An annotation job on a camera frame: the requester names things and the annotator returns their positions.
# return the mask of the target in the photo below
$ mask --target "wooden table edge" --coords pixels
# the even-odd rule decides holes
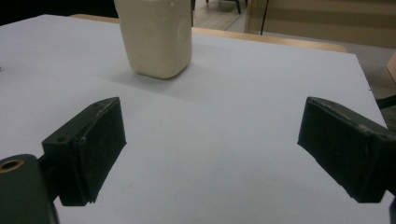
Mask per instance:
[[[120,23],[120,19],[117,18],[93,16],[87,14],[75,14],[70,17],[91,20],[91,21],[106,21],[106,22]],[[221,30],[211,30],[211,29],[198,28],[198,27],[192,27],[191,29],[195,34],[199,34],[199,35],[216,35],[216,36],[222,36],[222,37],[228,37],[234,39],[258,41],[263,43],[287,45],[293,47],[324,49],[324,50],[344,52],[344,53],[347,52],[347,49],[344,46],[337,44],[321,43],[321,42],[308,41],[308,40],[298,40],[298,39],[276,37],[269,35],[252,35],[252,34],[236,33],[229,31],[221,31]]]

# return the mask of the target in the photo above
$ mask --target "white plastic container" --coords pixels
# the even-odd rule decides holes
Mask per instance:
[[[169,78],[191,60],[190,0],[114,0],[136,73]]]

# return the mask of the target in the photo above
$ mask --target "white table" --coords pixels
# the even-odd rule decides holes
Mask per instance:
[[[317,96],[385,125],[355,55],[193,35],[170,80],[130,69],[117,24],[41,16],[0,27],[0,158],[119,96],[128,145],[95,204],[62,223],[388,223],[392,195],[358,204],[297,143]]]

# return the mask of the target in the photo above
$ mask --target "table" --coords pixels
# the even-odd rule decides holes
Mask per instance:
[[[98,200],[62,223],[387,223],[297,143],[317,96],[385,125],[355,55],[194,33],[170,80],[131,70],[117,24],[43,15],[0,27],[0,157],[119,96],[128,145]]]

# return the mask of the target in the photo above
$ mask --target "chair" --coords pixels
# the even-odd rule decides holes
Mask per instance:
[[[192,10],[195,10],[195,1],[196,0],[191,0],[191,7]],[[235,1],[236,3],[236,8],[238,8],[238,13],[241,14],[241,7],[239,5],[239,0],[228,0],[228,1]]]

